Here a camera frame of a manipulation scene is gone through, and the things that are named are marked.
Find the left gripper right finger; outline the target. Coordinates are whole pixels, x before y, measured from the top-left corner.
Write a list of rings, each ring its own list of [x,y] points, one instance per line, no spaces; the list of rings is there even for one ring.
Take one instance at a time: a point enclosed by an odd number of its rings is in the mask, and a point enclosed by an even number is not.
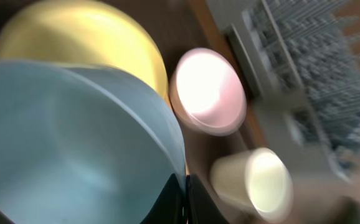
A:
[[[186,180],[188,224],[228,224],[198,176]]]

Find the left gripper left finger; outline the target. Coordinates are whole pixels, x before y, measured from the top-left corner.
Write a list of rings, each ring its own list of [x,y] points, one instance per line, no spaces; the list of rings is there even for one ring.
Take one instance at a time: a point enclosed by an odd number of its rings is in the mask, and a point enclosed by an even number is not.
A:
[[[141,224],[184,224],[184,192],[172,174]]]

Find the white cup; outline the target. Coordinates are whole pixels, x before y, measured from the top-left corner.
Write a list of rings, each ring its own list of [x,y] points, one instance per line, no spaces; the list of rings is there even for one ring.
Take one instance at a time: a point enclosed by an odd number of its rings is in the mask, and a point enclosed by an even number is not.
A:
[[[266,147],[216,160],[210,182],[223,202],[269,223],[284,221],[293,205],[290,173]]]

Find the pink bowl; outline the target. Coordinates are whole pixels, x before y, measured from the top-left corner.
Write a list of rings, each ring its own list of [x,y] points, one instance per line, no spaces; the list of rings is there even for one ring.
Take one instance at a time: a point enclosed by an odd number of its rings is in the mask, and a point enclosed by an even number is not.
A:
[[[237,72],[225,57],[207,48],[188,50],[179,59],[169,99],[185,126],[213,136],[236,132],[247,113]]]

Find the light blue bowl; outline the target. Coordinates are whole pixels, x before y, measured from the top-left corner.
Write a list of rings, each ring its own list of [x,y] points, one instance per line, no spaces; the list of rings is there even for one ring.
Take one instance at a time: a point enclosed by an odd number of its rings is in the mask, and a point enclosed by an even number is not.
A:
[[[181,128],[140,79],[110,67],[0,61],[0,212],[13,223],[141,223],[182,200]]]

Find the yellow plate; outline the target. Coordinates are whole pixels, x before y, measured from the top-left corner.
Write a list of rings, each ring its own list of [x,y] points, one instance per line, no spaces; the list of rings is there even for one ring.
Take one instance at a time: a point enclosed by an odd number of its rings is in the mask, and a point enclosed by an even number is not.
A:
[[[152,37],[101,1],[38,1],[0,31],[0,59],[106,65],[124,70],[168,99],[168,76]]]

